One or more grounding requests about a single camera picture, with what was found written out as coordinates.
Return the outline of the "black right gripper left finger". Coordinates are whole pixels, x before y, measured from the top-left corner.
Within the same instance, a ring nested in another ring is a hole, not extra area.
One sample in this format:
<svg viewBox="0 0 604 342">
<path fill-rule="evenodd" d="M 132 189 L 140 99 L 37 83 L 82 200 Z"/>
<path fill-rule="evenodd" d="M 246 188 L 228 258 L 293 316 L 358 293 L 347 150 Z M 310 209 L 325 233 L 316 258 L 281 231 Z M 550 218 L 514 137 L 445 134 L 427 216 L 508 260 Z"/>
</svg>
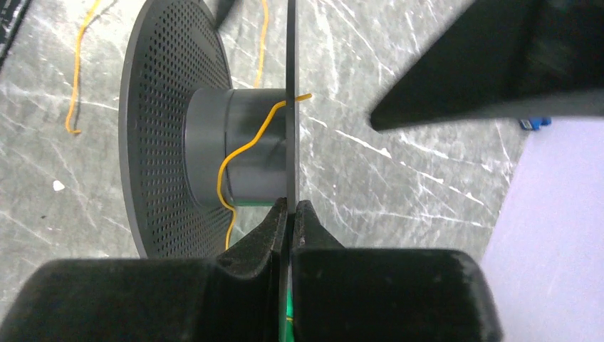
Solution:
<svg viewBox="0 0 604 342">
<path fill-rule="evenodd" d="M 210 258 L 59 259 L 26 281 L 3 341 L 281 341 L 286 221 L 279 199 Z"/>
</svg>

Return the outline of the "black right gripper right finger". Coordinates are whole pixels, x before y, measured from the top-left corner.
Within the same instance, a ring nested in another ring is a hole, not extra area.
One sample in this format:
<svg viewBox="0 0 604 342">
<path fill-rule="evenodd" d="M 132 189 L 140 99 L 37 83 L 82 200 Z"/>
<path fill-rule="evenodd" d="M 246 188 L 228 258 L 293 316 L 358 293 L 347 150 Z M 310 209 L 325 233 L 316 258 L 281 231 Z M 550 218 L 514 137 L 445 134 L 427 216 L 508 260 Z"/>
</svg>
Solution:
<svg viewBox="0 0 604 342">
<path fill-rule="evenodd" d="M 299 202 L 293 226 L 296 341 L 501 341 L 478 263 L 456 249 L 344 247 Z"/>
</svg>

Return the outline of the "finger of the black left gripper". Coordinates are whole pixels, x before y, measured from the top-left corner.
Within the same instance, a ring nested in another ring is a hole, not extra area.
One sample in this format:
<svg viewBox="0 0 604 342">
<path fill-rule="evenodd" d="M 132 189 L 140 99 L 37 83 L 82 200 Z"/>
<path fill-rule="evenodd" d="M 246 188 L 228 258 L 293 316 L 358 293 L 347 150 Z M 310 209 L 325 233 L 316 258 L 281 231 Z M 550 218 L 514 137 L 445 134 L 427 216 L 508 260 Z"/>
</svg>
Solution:
<svg viewBox="0 0 604 342">
<path fill-rule="evenodd" d="M 231 11 L 239 5 L 240 0 L 218 0 L 216 5 L 215 28 L 219 29 L 229 17 Z"/>
<path fill-rule="evenodd" d="M 601 1 L 474 1 L 373 108 L 376 131 L 603 116 Z"/>
</svg>

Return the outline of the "dark grey perforated spool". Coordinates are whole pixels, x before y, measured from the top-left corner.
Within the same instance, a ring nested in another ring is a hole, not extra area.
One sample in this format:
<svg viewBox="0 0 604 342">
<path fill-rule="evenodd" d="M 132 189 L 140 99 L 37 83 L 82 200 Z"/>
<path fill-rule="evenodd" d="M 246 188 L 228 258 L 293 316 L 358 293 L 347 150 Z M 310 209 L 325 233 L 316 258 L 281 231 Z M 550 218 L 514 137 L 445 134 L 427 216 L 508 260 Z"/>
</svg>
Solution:
<svg viewBox="0 0 604 342">
<path fill-rule="evenodd" d="M 119 156 L 141 257 L 223 252 L 233 207 L 299 199 L 298 4 L 287 3 L 285 84 L 236 89 L 216 12 L 146 1 L 120 85 Z"/>
</svg>

